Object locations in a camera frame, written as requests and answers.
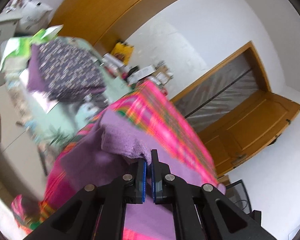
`transparent plastic curtain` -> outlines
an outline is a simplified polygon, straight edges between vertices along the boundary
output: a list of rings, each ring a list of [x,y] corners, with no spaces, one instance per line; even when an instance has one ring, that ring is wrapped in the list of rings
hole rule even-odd
[[[257,90],[249,63],[241,54],[177,101],[175,106],[199,132]]]

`gray patterned fabric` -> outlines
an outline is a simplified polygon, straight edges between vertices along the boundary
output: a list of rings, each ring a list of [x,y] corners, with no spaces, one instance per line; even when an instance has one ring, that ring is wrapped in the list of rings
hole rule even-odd
[[[55,39],[39,47],[39,62],[50,100],[80,101],[88,94],[105,91],[98,65],[85,49]]]

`white bag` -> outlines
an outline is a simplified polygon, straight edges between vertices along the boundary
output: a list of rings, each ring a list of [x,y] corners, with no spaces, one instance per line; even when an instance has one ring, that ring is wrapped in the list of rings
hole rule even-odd
[[[21,9],[22,19],[19,20],[17,33],[34,35],[49,24],[48,17],[52,8],[44,3],[26,0]]]

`wooden door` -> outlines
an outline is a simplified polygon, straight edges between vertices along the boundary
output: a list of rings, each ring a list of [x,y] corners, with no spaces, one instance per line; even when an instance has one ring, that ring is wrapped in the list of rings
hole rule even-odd
[[[271,92],[257,91],[234,110],[198,133],[218,176],[242,164],[276,139],[300,105]]]

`beige floor tile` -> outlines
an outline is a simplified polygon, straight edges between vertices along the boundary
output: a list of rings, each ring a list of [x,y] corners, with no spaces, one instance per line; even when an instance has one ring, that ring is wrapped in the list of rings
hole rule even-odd
[[[32,195],[42,200],[46,177],[43,173],[37,147],[31,141],[28,133],[22,134],[2,155],[17,176],[14,179],[18,179]]]
[[[2,124],[2,139],[0,149],[4,151],[25,129],[16,126],[16,121],[19,120],[17,113],[14,110],[6,87],[0,87],[0,115]]]

